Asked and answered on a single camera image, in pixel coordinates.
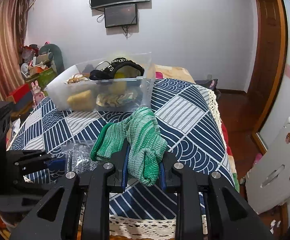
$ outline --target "clear plastic box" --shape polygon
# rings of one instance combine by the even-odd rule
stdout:
[[[73,75],[89,74],[100,62],[111,62],[116,57],[125,57],[141,65],[145,70],[144,75],[136,78],[66,83]],[[71,66],[50,82],[45,91],[58,110],[133,112],[140,106],[150,108],[154,81],[155,65],[151,62],[151,53],[121,55]]]

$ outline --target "striped curtain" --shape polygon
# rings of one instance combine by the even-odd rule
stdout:
[[[29,0],[0,0],[0,100],[24,84],[19,63]]]

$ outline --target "silver bolt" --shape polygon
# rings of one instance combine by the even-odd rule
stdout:
[[[215,179],[219,179],[221,177],[221,174],[218,171],[213,171],[212,172],[212,177]]]
[[[183,169],[184,168],[184,164],[183,163],[174,163],[174,168],[175,169]]]
[[[66,173],[66,178],[67,179],[72,179],[73,177],[75,177],[75,172],[69,171],[69,172]]]
[[[105,163],[103,165],[103,167],[104,167],[104,169],[109,170],[109,169],[111,169],[113,167],[113,165],[111,163]]]

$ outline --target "pink rabbit toy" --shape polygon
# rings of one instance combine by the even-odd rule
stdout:
[[[32,82],[32,100],[34,102],[33,107],[36,107],[40,101],[42,101],[45,97],[44,92],[41,91],[40,86],[38,85],[38,81],[35,81],[35,84]]]

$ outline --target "knitted glove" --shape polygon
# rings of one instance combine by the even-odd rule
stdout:
[[[147,107],[139,107],[119,123],[106,124],[92,149],[91,159],[108,160],[112,153],[122,149],[125,138],[131,145],[128,173],[146,186],[154,185],[167,142],[160,136],[154,113]]]

